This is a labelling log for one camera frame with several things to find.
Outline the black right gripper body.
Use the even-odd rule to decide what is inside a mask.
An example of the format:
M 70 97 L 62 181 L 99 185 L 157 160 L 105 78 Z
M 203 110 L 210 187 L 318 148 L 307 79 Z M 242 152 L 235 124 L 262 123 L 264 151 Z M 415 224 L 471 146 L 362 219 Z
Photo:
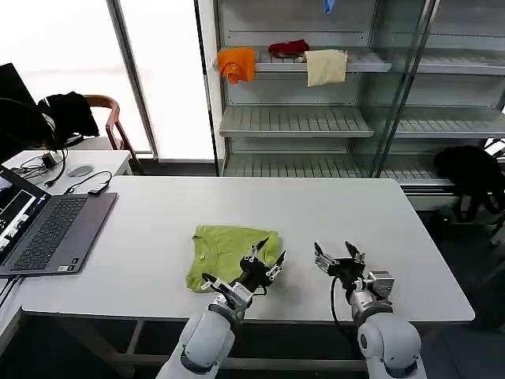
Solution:
M 357 280 L 363 280 L 365 263 L 352 257 L 334 259 L 327 270 L 327 274 L 336 277 L 344 287 L 352 287 Z

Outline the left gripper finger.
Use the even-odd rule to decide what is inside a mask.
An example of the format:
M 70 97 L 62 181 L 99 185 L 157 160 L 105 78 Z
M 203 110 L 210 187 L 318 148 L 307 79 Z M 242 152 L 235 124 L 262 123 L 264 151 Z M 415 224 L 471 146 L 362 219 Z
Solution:
M 266 277 L 270 282 L 275 280 L 275 277 L 282 271 L 283 262 L 286 257 L 286 251 L 284 250 L 275 263 L 266 272 Z
M 266 237 L 258 243 L 251 245 L 248 253 L 241 260 L 248 262 L 261 261 L 267 264 L 267 243 L 269 239 L 269 237 Z

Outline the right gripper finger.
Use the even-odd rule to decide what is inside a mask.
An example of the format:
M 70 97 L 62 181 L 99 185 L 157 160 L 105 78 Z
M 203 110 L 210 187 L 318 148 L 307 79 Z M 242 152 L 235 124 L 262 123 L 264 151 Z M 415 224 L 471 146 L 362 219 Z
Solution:
M 345 246 L 354 263 L 359 265 L 365 264 L 365 255 L 363 253 L 360 253 L 355 245 L 351 244 L 348 241 L 345 241 Z
M 314 254 L 316 266 L 325 273 L 332 273 L 332 268 L 336 266 L 336 260 L 325 254 L 317 242 L 314 242 Z

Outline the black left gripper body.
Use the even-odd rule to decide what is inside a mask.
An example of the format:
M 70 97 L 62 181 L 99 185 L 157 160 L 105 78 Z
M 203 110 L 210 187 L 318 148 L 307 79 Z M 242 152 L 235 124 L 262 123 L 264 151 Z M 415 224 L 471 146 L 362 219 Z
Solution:
M 253 261 L 250 261 L 248 258 L 242 258 L 240 268 L 241 274 L 236 281 L 249 292 L 255 292 L 260 287 L 267 288 L 271 285 L 272 280 L 267 275 L 270 269 L 259 259 L 254 258 Z

